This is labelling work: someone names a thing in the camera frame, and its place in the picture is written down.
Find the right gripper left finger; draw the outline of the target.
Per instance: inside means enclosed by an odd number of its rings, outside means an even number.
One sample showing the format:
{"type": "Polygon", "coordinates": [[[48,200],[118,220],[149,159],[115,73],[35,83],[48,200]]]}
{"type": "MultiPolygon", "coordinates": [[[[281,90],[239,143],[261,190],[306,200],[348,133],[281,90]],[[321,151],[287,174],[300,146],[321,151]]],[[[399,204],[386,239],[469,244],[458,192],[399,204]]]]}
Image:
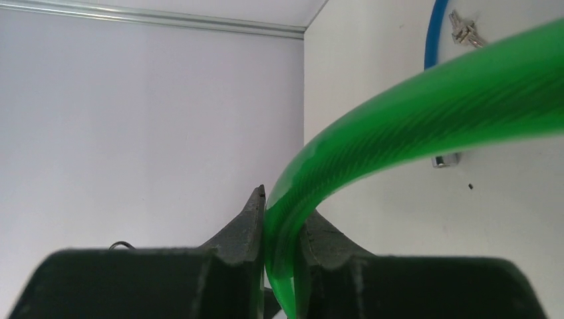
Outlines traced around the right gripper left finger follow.
{"type": "Polygon", "coordinates": [[[31,275],[10,318],[262,318],[265,190],[198,247],[64,249],[31,275]]]}

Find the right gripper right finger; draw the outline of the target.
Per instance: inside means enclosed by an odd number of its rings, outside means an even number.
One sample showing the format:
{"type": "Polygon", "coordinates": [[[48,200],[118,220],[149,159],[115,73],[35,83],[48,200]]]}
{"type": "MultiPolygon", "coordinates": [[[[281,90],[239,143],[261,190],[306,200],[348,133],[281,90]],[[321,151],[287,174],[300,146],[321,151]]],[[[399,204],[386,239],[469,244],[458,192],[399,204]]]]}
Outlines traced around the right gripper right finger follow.
{"type": "Polygon", "coordinates": [[[299,235],[301,318],[544,318],[525,275],[483,257],[374,255],[313,213],[299,235]]]}

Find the green cable lock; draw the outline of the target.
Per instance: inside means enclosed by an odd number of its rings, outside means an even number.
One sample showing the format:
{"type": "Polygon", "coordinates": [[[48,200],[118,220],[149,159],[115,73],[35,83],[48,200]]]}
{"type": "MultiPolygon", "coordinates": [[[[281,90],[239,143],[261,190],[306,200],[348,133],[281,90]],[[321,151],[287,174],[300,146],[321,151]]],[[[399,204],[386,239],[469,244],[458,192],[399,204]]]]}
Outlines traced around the green cable lock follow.
{"type": "Polygon", "coordinates": [[[276,181],[265,208],[265,267],[297,315],[300,228],[327,197],[378,171],[472,146],[563,132],[563,20],[425,70],[317,134],[276,181]]]}

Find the silver keys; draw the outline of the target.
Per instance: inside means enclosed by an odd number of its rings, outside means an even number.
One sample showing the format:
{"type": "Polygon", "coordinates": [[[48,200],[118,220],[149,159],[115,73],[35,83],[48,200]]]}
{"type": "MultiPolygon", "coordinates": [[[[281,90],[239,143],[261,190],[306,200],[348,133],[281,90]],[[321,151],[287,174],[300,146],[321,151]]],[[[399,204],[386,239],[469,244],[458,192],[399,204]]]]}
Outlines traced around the silver keys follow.
{"type": "Polygon", "coordinates": [[[474,48],[482,48],[485,45],[486,42],[476,31],[474,21],[461,18],[456,10],[449,13],[448,18],[452,25],[451,35],[454,43],[474,48]]]}

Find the blue cable lock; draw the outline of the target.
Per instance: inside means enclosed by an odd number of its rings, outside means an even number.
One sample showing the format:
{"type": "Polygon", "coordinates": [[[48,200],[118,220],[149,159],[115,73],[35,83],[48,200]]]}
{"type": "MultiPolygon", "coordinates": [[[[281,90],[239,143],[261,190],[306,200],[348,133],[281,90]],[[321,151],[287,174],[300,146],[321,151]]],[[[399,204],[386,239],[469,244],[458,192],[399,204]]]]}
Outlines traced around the blue cable lock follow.
{"type": "MultiPolygon", "coordinates": [[[[436,0],[434,2],[426,33],[424,70],[432,68],[437,64],[442,21],[445,16],[447,4],[448,0],[436,0]]],[[[434,156],[432,158],[433,168],[453,167],[458,163],[458,154],[446,154],[442,156],[434,156]]]]}

